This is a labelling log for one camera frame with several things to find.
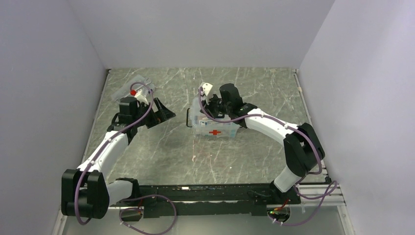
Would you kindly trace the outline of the clear medicine kit box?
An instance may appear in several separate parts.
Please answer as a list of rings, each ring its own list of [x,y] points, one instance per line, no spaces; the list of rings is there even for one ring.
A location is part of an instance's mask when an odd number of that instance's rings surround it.
[[[201,112],[198,98],[195,97],[192,105],[186,112],[186,126],[191,128],[195,136],[228,137],[234,138],[239,125],[230,123],[215,122]]]

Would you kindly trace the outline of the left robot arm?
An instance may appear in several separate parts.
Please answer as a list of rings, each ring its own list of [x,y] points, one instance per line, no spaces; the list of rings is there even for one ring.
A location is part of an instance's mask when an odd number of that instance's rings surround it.
[[[96,150],[76,169],[67,169],[61,178],[61,212],[66,216],[101,219],[108,207],[119,201],[133,206],[140,201],[137,179],[117,178],[111,183],[106,176],[118,157],[132,142],[138,128],[151,128],[174,118],[158,98],[149,103],[135,97],[122,98],[104,139]]]

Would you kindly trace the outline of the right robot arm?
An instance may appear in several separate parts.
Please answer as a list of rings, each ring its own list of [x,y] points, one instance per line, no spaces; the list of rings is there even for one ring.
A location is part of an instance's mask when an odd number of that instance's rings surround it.
[[[289,191],[307,175],[322,172],[325,153],[309,123],[292,124],[244,102],[233,83],[222,85],[219,92],[219,95],[214,94],[210,83],[203,83],[198,89],[200,109],[207,118],[220,123],[218,117],[227,115],[229,123],[258,131],[283,146],[286,166],[272,181],[269,191],[272,201],[282,203]]]

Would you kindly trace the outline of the clear box with blue latches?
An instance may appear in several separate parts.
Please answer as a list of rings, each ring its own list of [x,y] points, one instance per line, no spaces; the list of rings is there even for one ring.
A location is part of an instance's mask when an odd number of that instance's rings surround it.
[[[133,77],[130,81],[128,81],[125,85],[123,85],[121,88],[119,88],[115,93],[113,93],[111,98],[114,102],[119,103],[122,98],[131,96],[131,90],[139,90],[143,88],[149,88],[153,91],[153,94],[155,94],[156,86],[152,82],[152,80],[149,78],[145,78],[141,75],[137,75]]]

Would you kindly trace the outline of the black front rail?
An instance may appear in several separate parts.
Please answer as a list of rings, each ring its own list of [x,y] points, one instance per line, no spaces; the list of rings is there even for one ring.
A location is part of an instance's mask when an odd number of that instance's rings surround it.
[[[144,218],[177,215],[249,214],[266,216],[269,209],[299,204],[293,189],[279,192],[271,183],[213,185],[143,185],[144,199],[125,199],[116,206],[140,206]]]

